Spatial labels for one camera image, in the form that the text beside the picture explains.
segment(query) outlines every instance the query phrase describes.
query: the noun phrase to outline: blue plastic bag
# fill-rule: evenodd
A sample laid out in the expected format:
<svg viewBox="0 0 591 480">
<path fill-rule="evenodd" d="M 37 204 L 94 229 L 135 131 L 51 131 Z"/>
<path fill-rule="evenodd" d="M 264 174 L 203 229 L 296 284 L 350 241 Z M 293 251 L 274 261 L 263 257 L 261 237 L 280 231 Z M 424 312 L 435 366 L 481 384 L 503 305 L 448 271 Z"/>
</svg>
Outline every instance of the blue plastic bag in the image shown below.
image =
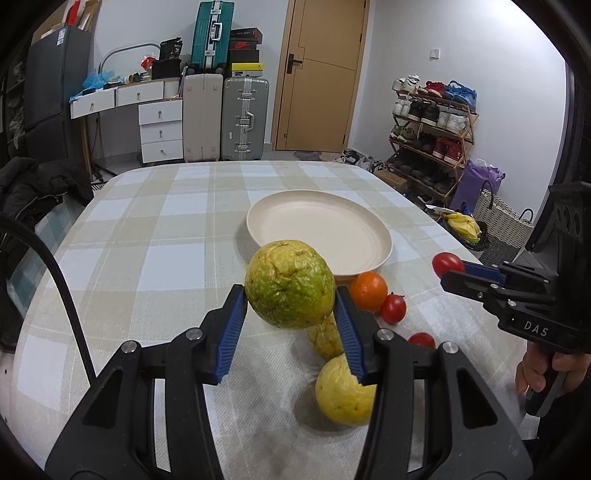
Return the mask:
<svg viewBox="0 0 591 480">
<path fill-rule="evenodd" d="M 496 167 L 486 164 L 477 165 L 472 160 L 468 161 L 465 170 L 449 208 L 452 210 L 463 210 L 463 204 L 465 202 L 465 206 L 473 212 L 484 182 L 490 182 L 490 187 L 487 183 L 485 188 L 492 189 L 492 193 L 496 195 L 501 182 L 505 178 L 505 174 Z"/>
</svg>

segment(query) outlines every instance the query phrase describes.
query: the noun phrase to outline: white sneaker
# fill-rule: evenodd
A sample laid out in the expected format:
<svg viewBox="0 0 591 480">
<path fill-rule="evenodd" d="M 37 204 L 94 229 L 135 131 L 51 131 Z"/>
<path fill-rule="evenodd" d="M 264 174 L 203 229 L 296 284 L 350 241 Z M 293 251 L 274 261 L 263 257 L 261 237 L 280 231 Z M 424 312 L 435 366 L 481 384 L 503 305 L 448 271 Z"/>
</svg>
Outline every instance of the white sneaker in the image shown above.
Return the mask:
<svg viewBox="0 0 591 480">
<path fill-rule="evenodd" d="M 439 113 L 439 119 L 437 120 L 437 127 L 445 130 L 447 127 L 447 121 L 449 120 L 449 113 L 443 112 Z"/>
<path fill-rule="evenodd" d="M 394 80 L 394 83 L 392 84 L 392 90 L 401 90 L 404 82 L 406 82 L 406 79 Z"/>
<path fill-rule="evenodd" d="M 402 106 L 402 116 L 408 116 L 408 113 L 410 111 L 410 102 L 405 102 L 405 104 Z"/>
<path fill-rule="evenodd" d="M 418 75 L 409 75 L 408 78 L 402 84 L 402 90 L 409 93 L 414 93 L 417 90 L 420 79 Z"/>
<path fill-rule="evenodd" d="M 447 121 L 447 129 L 455 133 L 456 135 L 462 135 L 466 130 L 468 119 L 465 116 L 449 114 L 449 120 Z"/>
<path fill-rule="evenodd" d="M 394 104 L 394 110 L 392 110 L 392 116 L 400 116 L 402 114 L 402 100 L 396 100 Z"/>
</svg>

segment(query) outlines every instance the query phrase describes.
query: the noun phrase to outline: red tomato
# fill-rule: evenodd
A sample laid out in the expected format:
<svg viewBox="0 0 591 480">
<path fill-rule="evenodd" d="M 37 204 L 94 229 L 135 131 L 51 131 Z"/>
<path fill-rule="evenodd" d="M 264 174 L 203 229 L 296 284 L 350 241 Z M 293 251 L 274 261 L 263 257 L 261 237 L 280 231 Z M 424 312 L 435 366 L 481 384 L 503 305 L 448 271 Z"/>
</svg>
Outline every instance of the red tomato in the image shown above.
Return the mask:
<svg viewBox="0 0 591 480">
<path fill-rule="evenodd" d="M 442 278 L 450 270 L 456 272 L 465 272 L 466 267 L 460 257 L 450 253 L 441 253 L 433 257 L 433 270 L 435 275 Z"/>
<path fill-rule="evenodd" d="M 379 309 L 379 314 L 384 321 L 390 325 L 396 325 L 398 322 L 402 321 L 406 315 L 406 302 L 404 301 L 404 297 L 394 295 L 394 293 L 388 295 Z"/>
<path fill-rule="evenodd" d="M 414 343 L 415 345 L 426 346 L 433 349 L 437 348 L 435 339 L 425 332 L 415 333 L 408 339 L 408 343 Z"/>
</svg>

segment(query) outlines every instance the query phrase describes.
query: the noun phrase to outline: door handle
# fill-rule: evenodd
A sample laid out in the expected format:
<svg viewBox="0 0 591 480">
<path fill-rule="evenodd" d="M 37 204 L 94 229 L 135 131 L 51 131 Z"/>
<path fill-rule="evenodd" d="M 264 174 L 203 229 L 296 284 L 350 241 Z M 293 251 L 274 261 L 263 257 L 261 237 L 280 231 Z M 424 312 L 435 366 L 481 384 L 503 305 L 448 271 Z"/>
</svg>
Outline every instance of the door handle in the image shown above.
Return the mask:
<svg viewBox="0 0 591 480">
<path fill-rule="evenodd" d="M 303 60 L 294 60 L 293 53 L 290 53 L 290 56 L 287 60 L 287 73 L 293 73 L 294 63 L 297 63 L 298 65 L 303 65 L 304 61 Z"/>
</svg>

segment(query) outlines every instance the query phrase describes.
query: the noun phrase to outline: table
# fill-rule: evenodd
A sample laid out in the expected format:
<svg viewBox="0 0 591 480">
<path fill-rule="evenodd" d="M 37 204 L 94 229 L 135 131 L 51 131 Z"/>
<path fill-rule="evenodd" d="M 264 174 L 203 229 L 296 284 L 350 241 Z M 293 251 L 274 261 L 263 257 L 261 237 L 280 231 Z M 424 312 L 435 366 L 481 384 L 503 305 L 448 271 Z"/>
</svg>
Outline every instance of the table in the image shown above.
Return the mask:
<svg viewBox="0 0 591 480">
<path fill-rule="evenodd" d="M 167 342 L 219 307 L 231 285 L 243 282 L 256 251 L 245 225 L 248 209 L 286 189 L 335 193 L 383 219 L 394 251 L 381 274 L 408 303 L 397 332 L 407 338 L 428 331 L 438 342 L 457 342 L 518 423 L 522 417 L 513 377 L 523 340 L 498 330 L 496 319 L 478 303 L 443 292 L 431 268 L 433 255 L 441 251 L 465 260 L 474 260 L 472 255 L 380 179 L 344 164 L 168 165 L 111 180 L 56 255 L 95 368 L 100 371 L 127 339 L 142 345 Z M 354 252 L 355 245 L 350 247 Z M 64 308 L 47 275 L 25 319 L 14 365 L 9 426 L 43 465 L 88 387 Z M 230 374 L 220 386 L 206 388 L 227 478 L 353 478 L 366 429 L 340 428 L 319 412 L 313 385 L 321 365 L 305 331 L 278 330 L 249 309 Z M 157 458 L 165 468 L 161 383 L 156 397 Z"/>
</svg>

